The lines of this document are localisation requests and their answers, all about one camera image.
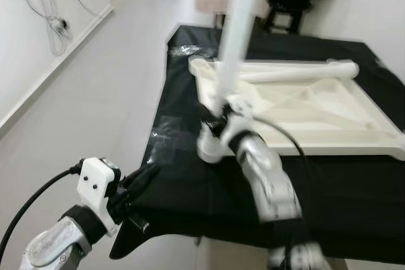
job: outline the white wall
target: white wall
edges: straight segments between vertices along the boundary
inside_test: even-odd
[[[405,0],[319,0],[302,32],[361,40],[405,81]]]
[[[82,0],[93,12],[105,15],[109,0]],[[56,0],[61,17],[73,32],[71,46],[59,58],[52,55],[45,21],[25,0],[0,0],[0,127],[41,82],[101,21],[76,0]],[[40,8],[39,0],[32,0]]]

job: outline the black tablecloth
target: black tablecloth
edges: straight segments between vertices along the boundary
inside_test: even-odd
[[[181,26],[168,43],[166,83],[144,164],[161,168],[133,203],[151,228],[141,235],[125,221],[111,258],[121,258],[147,239],[183,234],[259,247],[303,240],[301,220],[259,224],[249,184],[228,157],[203,163],[196,154],[200,122],[190,55],[214,58],[220,31]],[[405,88],[360,42],[293,35],[252,35],[247,59],[324,61],[352,59],[356,81],[405,129]],[[311,237],[330,257],[404,263],[404,163],[389,156],[312,156],[310,177],[298,157],[283,157]]]

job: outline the stool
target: stool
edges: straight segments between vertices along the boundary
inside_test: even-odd
[[[289,34],[298,34],[302,15],[305,10],[311,7],[309,0],[268,0],[268,3],[271,10],[263,26],[267,32],[270,32],[272,28],[279,28],[288,31]],[[278,13],[291,16],[289,27],[281,27],[274,24]]]

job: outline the tile floor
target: tile floor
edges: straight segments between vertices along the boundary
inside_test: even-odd
[[[34,190],[81,157],[109,157],[123,174],[138,168],[164,84],[166,40],[179,23],[210,26],[213,21],[194,10],[193,0],[117,3],[121,6],[0,140],[0,195],[5,197],[0,235]],[[78,203],[76,183],[76,177],[65,178],[35,202],[14,232],[1,269],[17,269],[27,243]],[[103,238],[80,269],[252,269],[252,264],[264,269],[266,257],[264,250],[207,245],[207,240],[197,249],[192,238],[164,236],[111,261],[112,243]],[[244,264],[236,258],[243,254],[235,252],[245,252],[251,262]],[[351,269],[361,269],[356,263]]]

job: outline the white vertical pole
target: white vertical pole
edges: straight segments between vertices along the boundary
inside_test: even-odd
[[[223,62],[218,71],[216,100],[213,112],[219,116],[225,97],[232,91],[236,74],[245,59],[247,45],[254,21],[256,0],[230,0],[227,20],[223,29],[219,59]]]

